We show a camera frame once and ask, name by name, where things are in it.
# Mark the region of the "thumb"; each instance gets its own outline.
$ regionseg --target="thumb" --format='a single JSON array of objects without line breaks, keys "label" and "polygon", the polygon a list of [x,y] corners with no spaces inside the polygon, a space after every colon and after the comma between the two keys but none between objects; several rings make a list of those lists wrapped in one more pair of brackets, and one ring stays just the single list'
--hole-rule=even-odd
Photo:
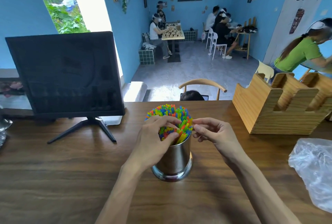
[{"label": "thumb", "polygon": [[214,132],[209,131],[208,129],[206,129],[206,128],[198,125],[198,124],[195,124],[193,126],[193,128],[196,130],[197,133],[199,133],[200,135],[205,136],[205,137],[207,137],[209,139],[213,139],[214,136],[215,136]]},{"label": "thumb", "polygon": [[176,132],[173,132],[173,133],[169,134],[167,138],[164,139],[163,144],[165,144],[169,147],[172,144],[172,142],[174,142],[174,140],[178,137],[179,137],[179,134]]}]

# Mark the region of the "metal container base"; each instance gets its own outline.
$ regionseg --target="metal container base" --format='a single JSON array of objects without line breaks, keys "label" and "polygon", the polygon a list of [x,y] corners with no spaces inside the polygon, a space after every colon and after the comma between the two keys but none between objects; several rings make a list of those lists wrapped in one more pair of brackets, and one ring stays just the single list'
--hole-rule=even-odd
[{"label": "metal container base", "polygon": [[162,173],[156,166],[152,166],[152,173],[160,180],[165,182],[177,182],[188,176],[191,168],[193,167],[193,156],[190,152],[189,161],[187,166],[179,173],[174,175],[166,175]]}]

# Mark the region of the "stainless steel container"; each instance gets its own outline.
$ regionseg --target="stainless steel container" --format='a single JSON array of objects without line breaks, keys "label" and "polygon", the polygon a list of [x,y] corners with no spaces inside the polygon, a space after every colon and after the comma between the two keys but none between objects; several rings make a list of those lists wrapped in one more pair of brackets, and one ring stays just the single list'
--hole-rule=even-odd
[{"label": "stainless steel container", "polygon": [[193,164],[190,136],[182,143],[170,146],[160,161],[152,167],[152,172],[158,179],[176,182],[189,174]]}]

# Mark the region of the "green t-shirt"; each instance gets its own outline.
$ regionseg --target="green t-shirt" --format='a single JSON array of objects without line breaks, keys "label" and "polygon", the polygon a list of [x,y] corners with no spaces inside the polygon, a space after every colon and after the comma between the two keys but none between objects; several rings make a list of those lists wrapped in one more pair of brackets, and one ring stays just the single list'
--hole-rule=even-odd
[{"label": "green t-shirt", "polygon": [[276,68],[284,72],[292,72],[298,65],[309,59],[322,57],[318,45],[310,37],[304,38],[283,60],[274,61]]}]

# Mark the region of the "white banner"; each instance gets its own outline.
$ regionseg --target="white banner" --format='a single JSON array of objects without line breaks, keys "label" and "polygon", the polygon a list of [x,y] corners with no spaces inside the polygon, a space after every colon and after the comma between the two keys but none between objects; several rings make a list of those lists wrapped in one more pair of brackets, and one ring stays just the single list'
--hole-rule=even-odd
[{"label": "white banner", "polygon": [[295,38],[306,33],[322,0],[285,0],[263,62],[270,64]]}]

